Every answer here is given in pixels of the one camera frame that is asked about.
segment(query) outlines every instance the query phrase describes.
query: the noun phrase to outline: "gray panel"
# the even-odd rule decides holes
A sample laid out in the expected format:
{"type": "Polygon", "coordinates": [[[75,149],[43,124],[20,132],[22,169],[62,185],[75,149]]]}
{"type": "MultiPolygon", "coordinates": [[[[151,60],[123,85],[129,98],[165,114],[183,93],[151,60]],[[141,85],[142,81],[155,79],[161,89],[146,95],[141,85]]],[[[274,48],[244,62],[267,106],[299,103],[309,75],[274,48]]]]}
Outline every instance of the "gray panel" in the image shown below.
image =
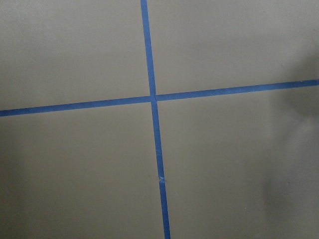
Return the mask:
{"type": "Polygon", "coordinates": [[[318,1],[149,0],[159,94],[319,78],[318,1]]]}
{"type": "Polygon", "coordinates": [[[172,238],[319,238],[319,87],[159,103],[172,238]]]}
{"type": "Polygon", "coordinates": [[[149,94],[140,1],[2,0],[0,110],[149,94]]]}
{"type": "Polygon", "coordinates": [[[147,103],[0,118],[0,238],[162,239],[147,103]]]}

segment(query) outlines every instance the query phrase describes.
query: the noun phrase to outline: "painted wall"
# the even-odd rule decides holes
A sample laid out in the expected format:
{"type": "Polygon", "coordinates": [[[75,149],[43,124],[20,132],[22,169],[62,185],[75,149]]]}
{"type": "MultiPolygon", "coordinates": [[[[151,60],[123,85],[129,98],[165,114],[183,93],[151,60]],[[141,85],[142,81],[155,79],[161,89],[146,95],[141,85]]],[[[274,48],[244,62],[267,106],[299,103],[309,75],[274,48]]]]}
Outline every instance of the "painted wall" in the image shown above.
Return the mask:
{"type": "Polygon", "coordinates": [[[0,238],[319,238],[318,8],[0,1],[0,238]]]}

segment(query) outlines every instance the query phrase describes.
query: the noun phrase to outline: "gray surface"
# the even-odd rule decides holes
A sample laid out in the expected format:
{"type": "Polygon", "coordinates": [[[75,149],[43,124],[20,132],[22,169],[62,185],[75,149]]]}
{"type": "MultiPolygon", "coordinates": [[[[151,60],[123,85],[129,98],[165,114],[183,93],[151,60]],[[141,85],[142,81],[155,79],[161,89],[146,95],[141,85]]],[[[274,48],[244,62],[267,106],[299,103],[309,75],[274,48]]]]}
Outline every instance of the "gray surface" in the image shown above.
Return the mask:
{"type": "Polygon", "coordinates": [[[172,239],[319,238],[319,87],[159,102],[172,239]]]}
{"type": "Polygon", "coordinates": [[[317,0],[149,0],[157,92],[319,78],[317,0]]]}
{"type": "Polygon", "coordinates": [[[0,118],[1,239],[162,239],[149,104],[0,118]]]}
{"type": "Polygon", "coordinates": [[[140,1],[0,1],[0,110],[149,94],[140,1]]]}

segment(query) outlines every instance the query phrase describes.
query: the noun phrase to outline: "blue painter's tape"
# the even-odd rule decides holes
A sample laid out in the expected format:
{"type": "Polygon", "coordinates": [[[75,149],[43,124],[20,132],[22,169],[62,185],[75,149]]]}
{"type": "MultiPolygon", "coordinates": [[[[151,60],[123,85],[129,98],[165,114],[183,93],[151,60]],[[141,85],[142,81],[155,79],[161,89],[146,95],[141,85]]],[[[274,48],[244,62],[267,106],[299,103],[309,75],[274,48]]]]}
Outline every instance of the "blue painter's tape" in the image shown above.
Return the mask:
{"type": "Polygon", "coordinates": [[[159,111],[158,111],[157,97],[156,97],[155,74],[154,74],[153,53],[152,53],[151,32],[150,32],[147,0],[141,0],[141,10],[142,10],[142,21],[143,21],[143,30],[144,30],[146,60],[147,60],[148,75],[149,75],[150,98],[151,98],[151,106],[152,106],[156,160],[157,160],[158,174],[159,174],[159,193],[160,193],[161,213],[163,218],[164,237],[165,239],[170,239],[164,166],[163,166],[163,156],[162,156],[162,150],[161,150],[161,139],[160,139],[160,120],[159,120],[159,111]]]}
{"type": "Polygon", "coordinates": [[[142,97],[115,99],[115,100],[72,103],[72,104],[55,105],[55,106],[41,106],[41,107],[0,111],[0,117],[27,115],[27,114],[36,114],[36,113],[45,113],[45,112],[54,112],[54,111],[69,111],[69,110],[105,107],[105,106],[129,105],[129,104],[137,104],[137,103],[144,103],[144,102],[150,102],[150,101],[151,99],[149,96],[142,96],[142,97]]]}
{"type": "Polygon", "coordinates": [[[157,101],[170,101],[170,100],[178,100],[178,99],[230,95],[230,94],[239,94],[239,93],[256,92],[256,91],[270,91],[270,90],[318,86],[318,85],[319,85],[319,80],[307,80],[307,81],[274,83],[274,84],[256,85],[256,86],[242,86],[242,87],[224,88],[224,89],[217,89],[217,90],[192,91],[192,92],[158,95],[157,101]]]}
{"type": "Polygon", "coordinates": [[[160,139],[160,121],[159,121],[159,111],[156,101],[151,101],[152,106],[152,117],[153,117],[153,129],[155,138],[155,150],[156,158],[158,163],[158,173],[159,178],[164,178],[164,167],[163,167],[163,156],[161,151],[161,139],[160,139]]]}
{"type": "Polygon", "coordinates": [[[153,52],[152,52],[151,32],[150,32],[150,22],[149,22],[147,0],[141,0],[141,10],[142,10],[142,22],[143,22],[143,31],[144,31],[146,61],[147,61],[148,75],[149,75],[150,95],[151,95],[151,97],[154,98],[156,96],[156,87],[155,87],[153,52]]]}
{"type": "Polygon", "coordinates": [[[166,197],[166,186],[165,182],[159,181],[159,191],[160,191],[160,201],[161,204],[161,212],[163,216],[163,224],[164,224],[164,236],[165,239],[170,238],[169,231],[169,221],[168,221],[168,209],[167,209],[167,197],[166,197]]]}

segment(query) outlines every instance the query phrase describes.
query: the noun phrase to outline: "blue tape strip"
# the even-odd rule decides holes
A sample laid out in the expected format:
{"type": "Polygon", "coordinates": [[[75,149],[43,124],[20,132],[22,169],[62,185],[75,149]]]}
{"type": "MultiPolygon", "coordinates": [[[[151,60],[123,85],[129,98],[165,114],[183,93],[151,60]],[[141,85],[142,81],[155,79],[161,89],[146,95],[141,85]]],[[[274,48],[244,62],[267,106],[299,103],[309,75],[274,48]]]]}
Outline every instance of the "blue tape strip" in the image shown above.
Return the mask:
{"type": "Polygon", "coordinates": [[[256,91],[270,91],[270,90],[318,86],[318,85],[319,85],[319,80],[308,80],[308,81],[274,83],[274,84],[256,85],[256,86],[233,87],[233,88],[225,88],[225,89],[217,89],[217,90],[192,91],[192,92],[157,95],[157,101],[170,101],[170,100],[178,100],[178,99],[239,94],[239,93],[256,92],[256,91]]]}
{"type": "Polygon", "coordinates": [[[54,112],[54,111],[69,111],[69,110],[105,107],[105,106],[129,105],[129,104],[137,104],[137,103],[144,103],[144,102],[150,102],[150,101],[151,99],[149,96],[142,96],[142,97],[115,99],[115,100],[72,103],[72,104],[55,105],[55,106],[41,106],[41,107],[0,111],[0,117],[36,114],[36,113],[54,112]]]}
{"type": "Polygon", "coordinates": [[[147,0],[141,0],[141,10],[142,10],[144,41],[145,41],[145,52],[146,52],[146,60],[147,60],[148,75],[149,75],[150,95],[155,97],[156,96],[155,75],[154,75],[153,52],[152,52],[147,0]]]}
{"type": "Polygon", "coordinates": [[[151,106],[152,106],[156,159],[158,164],[159,193],[160,193],[161,212],[162,212],[162,218],[163,218],[164,237],[165,239],[170,239],[164,166],[163,166],[163,156],[162,156],[162,150],[161,150],[161,139],[160,139],[160,120],[159,120],[159,111],[158,111],[157,97],[156,97],[156,85],[155,85],[153,53],[152,53],[147,0],[141,0],[141,10],[142,10],[142,21],[143,21],[143,30],[144,30],[146,60],[147,60],[148,75],[149,75],[150,97],[151,97],[151,106]]]}

